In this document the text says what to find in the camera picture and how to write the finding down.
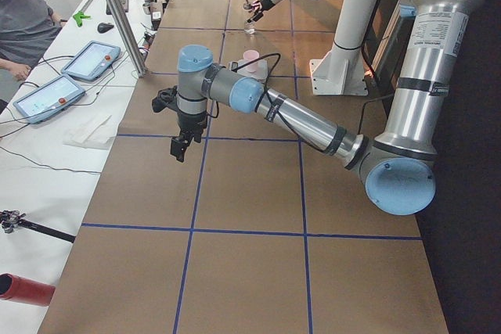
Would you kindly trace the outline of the clear glass sauce bottle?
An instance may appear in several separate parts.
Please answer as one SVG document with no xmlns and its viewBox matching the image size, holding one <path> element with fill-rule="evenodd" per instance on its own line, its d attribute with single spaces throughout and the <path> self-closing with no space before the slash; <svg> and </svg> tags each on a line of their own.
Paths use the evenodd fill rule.
<svg viewBox="0 0 501 334">
<path fill-rule="evenodd" d="M 243 9 L 248 13 L 247 18 L 244 21 L 243 30 L 246 34 L 253 34 L 255 32 L 254 21 L 252 20 L 252 17 L 254 16 L 254 7 L 252 6 L 250 0 L 245 0 Z"/>
</svg>

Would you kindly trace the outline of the pink plastic cup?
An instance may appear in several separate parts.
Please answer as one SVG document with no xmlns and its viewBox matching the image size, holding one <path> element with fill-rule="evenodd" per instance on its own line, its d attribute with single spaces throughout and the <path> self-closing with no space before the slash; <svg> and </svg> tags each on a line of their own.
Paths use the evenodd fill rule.
<svg viewBox="0 0 501 334">
<path fill-rule="evenodd" d="M 243 59 L 245 60 L 245 70 L 250 73 L 254 73 L 258 69 L 258 58 L 260 54 L 258 51 L 249 49 L 243 53 Z"/>
</svg>

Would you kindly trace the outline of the white pillar with base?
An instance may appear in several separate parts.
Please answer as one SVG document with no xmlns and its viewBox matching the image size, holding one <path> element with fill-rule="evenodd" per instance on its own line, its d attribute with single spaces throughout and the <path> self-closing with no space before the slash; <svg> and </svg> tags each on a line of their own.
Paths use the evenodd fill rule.
<svg viewBox="0 0 501 334">
<path fill-rule="evenodd" d="M 377 0 L 344 0 L 331 50 L 310 61 L 314 95 L 367 95 L 362 46 Z"/>
</svg>

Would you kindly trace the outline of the upper blue teach pendant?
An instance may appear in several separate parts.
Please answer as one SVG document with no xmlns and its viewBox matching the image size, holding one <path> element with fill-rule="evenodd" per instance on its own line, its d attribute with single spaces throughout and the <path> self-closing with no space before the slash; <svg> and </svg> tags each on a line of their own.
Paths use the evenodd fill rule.
<svg viewBox="0 0 501 334">
<path fill-rule="evenodd" d="M 61 70 L 80 81 L 91 82 L 100 77 L 118 59 L 121 48 L 101 41 L 90 41 Z"/>
</svg>

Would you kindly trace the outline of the blue teach pendant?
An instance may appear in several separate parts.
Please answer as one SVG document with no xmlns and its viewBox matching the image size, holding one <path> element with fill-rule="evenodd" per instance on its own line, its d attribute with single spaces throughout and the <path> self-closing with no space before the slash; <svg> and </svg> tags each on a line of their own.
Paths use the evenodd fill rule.
<svg viewBox="0 0 501 334">
<path fill-rule="evenodd" d="M 61 74 L 17 99 L 13 105 L 29 124 L 39 124 L 75 104 L 85 90 L 73 78 Z"/>
<path fill-rule="evenodd" d="M 61 70 L 80 81 L 91 82 L 100 77 L 118 59 L 121 48 L 101 41 L 90 41 Z"/>
</svg>

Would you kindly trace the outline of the lower blue teach pendant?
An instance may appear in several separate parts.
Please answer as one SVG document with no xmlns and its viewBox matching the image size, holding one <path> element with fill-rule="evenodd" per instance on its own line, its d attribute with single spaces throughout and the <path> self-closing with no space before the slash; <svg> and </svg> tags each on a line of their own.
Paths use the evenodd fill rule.
<svg viewBox="0 0 501 334">
<path fill-rule="evenodd" d="M 39 124 L 75 104 L 85 90 L 73 78 L 61 74 L 17 99 L 13 105 L 29 124 Z"/>
</svg>

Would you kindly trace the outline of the black computer mouse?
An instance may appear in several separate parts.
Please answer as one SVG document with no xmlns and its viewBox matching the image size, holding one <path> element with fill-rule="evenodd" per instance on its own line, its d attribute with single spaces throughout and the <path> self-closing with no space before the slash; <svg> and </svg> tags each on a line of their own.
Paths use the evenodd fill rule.
<svg viewBox="0 0 501 334">
<path fill-rule="evenodd" d="M 97 26 L 97 31 L 100 34 L 104 34 L 108 31 L 111 31 L 114 28 L 114 25 L 112 23 L 99 23 Z"/>
</svg>

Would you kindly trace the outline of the green clamp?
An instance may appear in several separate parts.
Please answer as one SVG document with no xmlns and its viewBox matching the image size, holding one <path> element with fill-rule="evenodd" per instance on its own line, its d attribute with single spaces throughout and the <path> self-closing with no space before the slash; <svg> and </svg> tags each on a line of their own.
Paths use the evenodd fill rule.
<svg viewBox="0 0 501 334">
<path fill-rule="evenodd" d="M 73 20 L 75 21 L 77 27 L 82 27 L 83 26 L 83 21 L 84 20 L 89 20 L 92 17 L 90 15 L 85 14 L 84 11 L 78 11 L 72 16 Z"/>
</svg>

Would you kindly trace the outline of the person in grey shirt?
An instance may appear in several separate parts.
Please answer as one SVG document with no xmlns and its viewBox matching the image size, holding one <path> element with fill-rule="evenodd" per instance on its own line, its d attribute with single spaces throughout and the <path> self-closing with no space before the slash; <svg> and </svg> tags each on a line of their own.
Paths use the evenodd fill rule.
<svg viewBox="0 0 501 334">
<path fill-rule="evenodd" d="M 45 0 L 1 0 L 1 68 L 25 80 L 66 23 Z"/>
</svg>

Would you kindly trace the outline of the red cylinder bottle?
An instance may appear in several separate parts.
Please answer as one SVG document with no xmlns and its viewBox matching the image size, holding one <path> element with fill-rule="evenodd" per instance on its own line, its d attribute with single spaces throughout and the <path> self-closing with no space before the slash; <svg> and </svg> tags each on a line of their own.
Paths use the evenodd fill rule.
<svg viewBox="0 0 501 334">
<path fill-rule="evenodd" d="M 47 307 L 56 287 L 29 278 L 1 274 L 1 300 Z"/>
</svg>

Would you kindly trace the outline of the aluminium frame post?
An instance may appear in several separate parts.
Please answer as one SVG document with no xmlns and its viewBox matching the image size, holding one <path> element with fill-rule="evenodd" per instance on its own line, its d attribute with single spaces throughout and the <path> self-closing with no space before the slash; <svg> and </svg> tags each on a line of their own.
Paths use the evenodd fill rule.
<svg viewBox="0 0 501 334">
<path fill-rule="evenodd" d="M 139 50 L 138 43 L 136 42 L 131 25 L 128 22 L 126 13 L 123 10 L 121 1 L 106 0 L 106 3 L 110 8 L 111 15 L 114 18 L 121 39 L 124 42 L 124 46 L 127 49 L 138 77 L 144 77 L 146 74 L 146 65 Z"/>
</svg>

